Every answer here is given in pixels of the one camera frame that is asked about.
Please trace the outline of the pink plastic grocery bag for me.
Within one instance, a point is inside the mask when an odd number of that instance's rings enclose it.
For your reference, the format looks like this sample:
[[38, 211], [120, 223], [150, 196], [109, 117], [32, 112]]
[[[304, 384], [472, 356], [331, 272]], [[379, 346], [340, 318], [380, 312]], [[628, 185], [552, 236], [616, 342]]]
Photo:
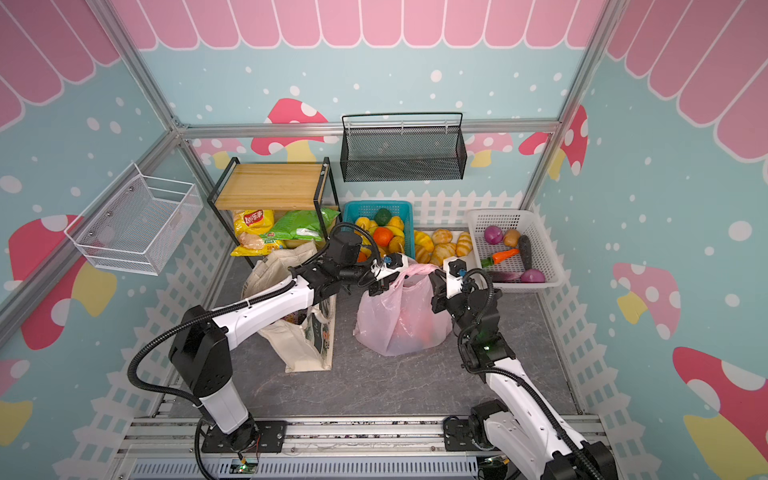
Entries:
[[383, 356], [415, 353], [440, 345], [452, 330], [450, 314], [432, 310], [432, 264], [409, 266], [377, 295], [365, 292], [357, 311], [354, 337]]

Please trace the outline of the beige canvas tote bag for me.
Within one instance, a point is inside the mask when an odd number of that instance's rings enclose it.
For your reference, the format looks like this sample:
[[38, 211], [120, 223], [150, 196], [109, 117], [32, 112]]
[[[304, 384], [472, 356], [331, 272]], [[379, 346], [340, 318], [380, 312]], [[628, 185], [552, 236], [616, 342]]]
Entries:
[[[303, 263], [316, 252], [312, 241], [299, 241], [292, 249], [272, 251], [256, 263], [244, 283], [242, 296], [248, 298], [277, 285], [289, 276], [290, 266]], [[286, 372], [332, 368], [336, 306], [337, 299], [331, 297], [309, 309], [286, 315], [259, 331], [285, 363]]]

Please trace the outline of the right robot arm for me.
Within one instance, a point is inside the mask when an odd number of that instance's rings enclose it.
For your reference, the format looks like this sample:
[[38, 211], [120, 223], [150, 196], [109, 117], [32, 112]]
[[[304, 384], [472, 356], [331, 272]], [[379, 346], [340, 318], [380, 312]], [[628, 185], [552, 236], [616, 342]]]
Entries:
[[604, 443], [588, 442], [547, 401], [499, 330], [502, 292], [487, 272], [464, 269], [429, 274], [432, 310], [446, 312], [456, 334], [462, 368], [497, 395], [472, 409], [472, 441], [498, 450], [525, 479], [617, 479], [616, 460]]

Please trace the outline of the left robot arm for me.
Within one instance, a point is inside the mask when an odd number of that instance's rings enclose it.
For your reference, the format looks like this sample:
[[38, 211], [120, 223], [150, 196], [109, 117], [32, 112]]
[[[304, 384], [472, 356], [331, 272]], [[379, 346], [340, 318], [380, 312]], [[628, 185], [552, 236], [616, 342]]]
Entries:
[[[225, 435], [254, 432], [253, 417], [232, 380], [231, 351], [283, 317], [309, 309], [350, 286], [370, 287], [375, 294], [403, 279], [408, 257], [400, 252], [381, 256], [374, 238], [354, 223], [337, 224], [325, 247], [264, 292], [184, 321], [150, 340], [130, 361], [127, 378], [144, 391], [180, 396], [203, 413]], [[188, 391], [151, 384], [138, 367], [155, 348], [174, 337], [169, 352]]]

